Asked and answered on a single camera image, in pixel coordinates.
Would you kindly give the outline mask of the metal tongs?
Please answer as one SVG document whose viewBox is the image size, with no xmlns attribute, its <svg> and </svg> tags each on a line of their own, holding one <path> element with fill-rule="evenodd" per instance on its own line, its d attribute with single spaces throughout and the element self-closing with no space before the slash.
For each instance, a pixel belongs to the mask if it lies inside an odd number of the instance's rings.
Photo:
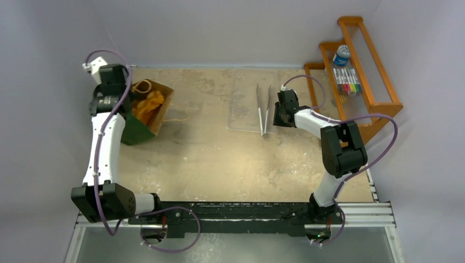
<svg viewBox="0 0 465 263">
<path fill-rule="evenodd" d="M 260 135 L 264 135 L 268 131 L 268 119 L 270 111 L 270 102 L 271 102 L 271 86 L 267 89 L 267 94 L 264 99 L 261 97 L 261 89 L 259 84 L 256 85 L 256 98 L 257 98 L 257 110 L 258 110 L 258 119 L 259 119 L 259 128 Z"/>
</svg>

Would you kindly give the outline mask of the green brown paper bag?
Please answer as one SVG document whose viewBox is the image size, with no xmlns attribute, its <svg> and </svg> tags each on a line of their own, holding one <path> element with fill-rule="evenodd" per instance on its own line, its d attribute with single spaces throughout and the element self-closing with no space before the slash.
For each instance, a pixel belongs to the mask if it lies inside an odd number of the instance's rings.
<svg viewBox="0 0 465 263">
<path fill-rule="evenodd" d="M 131 111 L 126 117 L 121 143 L 139 145 L 158 135 L 162 125 L 167 122 L 183 122 L 189 118 L 186 111 L 179 118 L 166 118 L 174 90 L 150 79 L 132 84 Z"/>
</svg>

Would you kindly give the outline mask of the orange braided fake bread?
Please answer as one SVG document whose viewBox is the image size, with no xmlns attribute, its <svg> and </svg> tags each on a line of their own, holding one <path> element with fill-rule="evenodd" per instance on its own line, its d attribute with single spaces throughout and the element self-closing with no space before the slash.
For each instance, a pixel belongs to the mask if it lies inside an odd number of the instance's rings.
<svg viewBox="0 0 465 263">
<path fill-rule="evenodd" d="M 151 91 L 148 93 L 147 97 L 140 102 L 138 102 L 132 108 L 132 114 L 140 120 L 142 123 L 147 125 L 153 112 L 164 103 L 165 97 L 164 95 L 158 91 Z"/>
</svg>

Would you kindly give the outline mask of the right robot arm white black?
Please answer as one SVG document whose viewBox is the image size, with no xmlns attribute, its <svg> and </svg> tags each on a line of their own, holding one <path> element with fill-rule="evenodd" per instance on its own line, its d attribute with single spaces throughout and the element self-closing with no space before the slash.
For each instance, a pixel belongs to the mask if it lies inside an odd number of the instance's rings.
<svg viewBox="0 0 465 263">
<path fill-rule="evenodd" d="M 273 125 L 309 132 L 320 139 L 325 171 L 317 189 L 310 195 L 309 219 L 321 223 L 336 211 L 336 199 L 345 181 L 367 163 L 367 153 L 358 125 L 318 114 L 309 106 L 301 106 L 292 89 L 277 94 Z"/>
</svg>

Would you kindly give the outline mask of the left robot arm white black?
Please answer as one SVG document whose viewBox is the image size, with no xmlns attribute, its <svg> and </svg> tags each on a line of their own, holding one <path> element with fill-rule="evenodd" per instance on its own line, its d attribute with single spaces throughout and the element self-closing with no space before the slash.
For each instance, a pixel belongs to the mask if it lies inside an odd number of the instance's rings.
<svg viewBox="0 0 465 263">
<path fill-rule="evenodd" d="M 130 74 L 125 66 L 108 64 L 102 58 L 83 68 L 97 83 L 89 104 L 93 138 L 86 174 L 82 185 L 71 190 L 71 199 L 91 223 L 142 214 L 148 223 L 157 224 L 163 219 L 157 194 L 135 194 L 119 183 L 121 138 L 131 111 Z"/>
</svg>

